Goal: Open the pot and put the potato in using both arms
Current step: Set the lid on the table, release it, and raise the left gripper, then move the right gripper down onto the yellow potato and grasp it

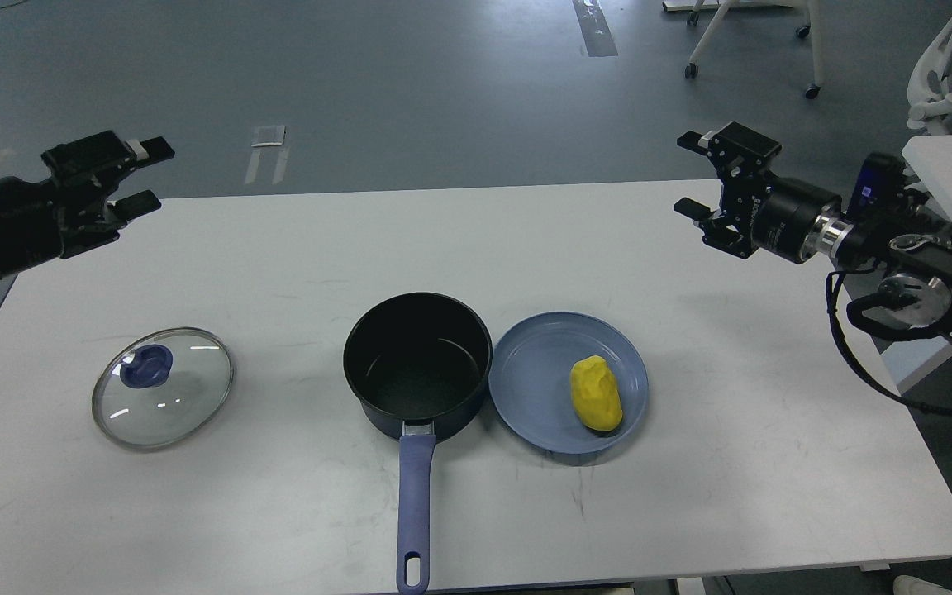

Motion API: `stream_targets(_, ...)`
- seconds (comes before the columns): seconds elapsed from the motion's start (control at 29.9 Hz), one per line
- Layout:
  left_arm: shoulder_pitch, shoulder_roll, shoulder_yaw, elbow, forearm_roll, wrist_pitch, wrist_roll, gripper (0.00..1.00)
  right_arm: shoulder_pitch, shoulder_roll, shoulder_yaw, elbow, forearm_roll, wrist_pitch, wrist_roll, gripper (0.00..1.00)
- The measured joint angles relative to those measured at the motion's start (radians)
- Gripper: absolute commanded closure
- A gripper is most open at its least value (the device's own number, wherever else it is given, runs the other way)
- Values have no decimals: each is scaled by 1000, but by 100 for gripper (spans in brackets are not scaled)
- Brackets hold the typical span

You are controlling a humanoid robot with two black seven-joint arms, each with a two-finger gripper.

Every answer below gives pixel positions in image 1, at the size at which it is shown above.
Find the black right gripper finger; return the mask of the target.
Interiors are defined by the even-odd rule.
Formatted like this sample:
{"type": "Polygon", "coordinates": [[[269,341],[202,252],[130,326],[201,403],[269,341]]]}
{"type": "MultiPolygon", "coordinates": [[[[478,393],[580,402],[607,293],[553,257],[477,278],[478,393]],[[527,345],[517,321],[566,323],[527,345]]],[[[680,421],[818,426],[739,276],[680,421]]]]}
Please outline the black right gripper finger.
{"type": "Polygon", "coordinates": [[[707,247],[737,259],[748,259],[759,249],[754,242],[750,218],[745,217],[750,213],[712,211],[710,207],[691,198],[676,201],[674,211],[692,220],[694,226],[702,231],[702,241],[707,247]]]}
{"type": "Polygon", "coordinates": [[[770,165],[781,154],[781,144],[743,124],[728,123],[706,133],[685,131],[676,144],[707,157],[722,184],[771,186],[777,181],[770,165]]]}

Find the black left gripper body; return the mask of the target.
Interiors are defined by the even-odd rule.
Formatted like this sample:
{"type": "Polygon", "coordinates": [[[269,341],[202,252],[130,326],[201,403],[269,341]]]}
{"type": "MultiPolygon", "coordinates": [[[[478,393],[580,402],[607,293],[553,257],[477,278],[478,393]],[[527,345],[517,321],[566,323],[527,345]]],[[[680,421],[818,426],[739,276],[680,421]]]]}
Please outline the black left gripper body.
{"type": "Polygon", "coordinates": [[[106,196],[120,182],[61,186],[52,177],[0,178],[0,279],[120,240],[120,233],[103,230],[106,196]]]}

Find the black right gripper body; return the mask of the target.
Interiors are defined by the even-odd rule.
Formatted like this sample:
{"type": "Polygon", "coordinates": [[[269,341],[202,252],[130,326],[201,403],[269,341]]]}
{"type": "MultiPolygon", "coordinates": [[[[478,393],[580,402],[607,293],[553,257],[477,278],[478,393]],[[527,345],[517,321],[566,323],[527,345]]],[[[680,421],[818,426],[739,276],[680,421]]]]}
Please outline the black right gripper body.
{"type": "Polygon", "coordinates": [[[815,255],[817,226],[841,213],[838,193],[769,169],[736,161],[719,179],[719,249],[740,259],[762,249],[803,264],[815,255]]]}

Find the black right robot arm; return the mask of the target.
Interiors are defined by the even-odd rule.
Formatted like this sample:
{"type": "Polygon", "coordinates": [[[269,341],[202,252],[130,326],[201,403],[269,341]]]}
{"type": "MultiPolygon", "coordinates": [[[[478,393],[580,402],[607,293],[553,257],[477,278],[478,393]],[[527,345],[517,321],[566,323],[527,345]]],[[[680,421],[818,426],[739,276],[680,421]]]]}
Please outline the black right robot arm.
{"type": "Polygon", "coordinates": [[[903,159],[872,152],[850,198],[843,199],[772,173],[781,144],[736,121],[717,131],[684,132],[677,144],[709,159],[721,182],[718,208],[691,198],[674,204],[702,231],[704,245],[738,259],[764,250],[794,264],[824,254],[835,266],[825,278],[826,311],[846,364],[893,402],[952,416],[952,407],[915,402],[873,379],[846,342],[839,319],[844,281],[881,270],[876,289],[847,304],[851,326],[892,343],[941,338],[952,345],[952,221],[930,210],[928,193],[910,184],[903,159]]]}

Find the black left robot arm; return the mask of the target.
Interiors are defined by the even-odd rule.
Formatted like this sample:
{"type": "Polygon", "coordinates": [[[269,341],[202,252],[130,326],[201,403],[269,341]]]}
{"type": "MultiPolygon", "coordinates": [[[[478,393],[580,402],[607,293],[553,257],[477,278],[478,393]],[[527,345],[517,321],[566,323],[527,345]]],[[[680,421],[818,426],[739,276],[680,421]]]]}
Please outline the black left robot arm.
{"type": "Polygon", "coordinates": [[[95,133],[42,152],[49,177],[0,178],[0,279],[120,240],[133,220],[158,211],[151,191],[113,200],[121,181],[175,155],[162,136],[123,140],[95,133]]]}

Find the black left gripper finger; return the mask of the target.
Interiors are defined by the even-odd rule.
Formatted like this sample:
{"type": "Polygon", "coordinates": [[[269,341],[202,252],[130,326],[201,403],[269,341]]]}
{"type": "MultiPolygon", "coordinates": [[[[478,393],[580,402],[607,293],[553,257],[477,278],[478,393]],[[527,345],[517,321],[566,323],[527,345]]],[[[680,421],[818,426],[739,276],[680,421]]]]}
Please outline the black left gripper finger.
{"type": "Polygon", "coordinates": [[[130,196],[114,199],[106,196],[103,207],[103,230],[117,236],[130,222],[139,217],[155,213],[162,207],[161,200],[152,191],[133,193],[130,196]]]}
{"type": "Polygon", "coordinates": [[[174,148],[162,136],[123,140],[114,131],[103,131],[49,148],[41,159],[61,186],[103,186],[117,184],[137,169],[174,156],[174,148]]]}

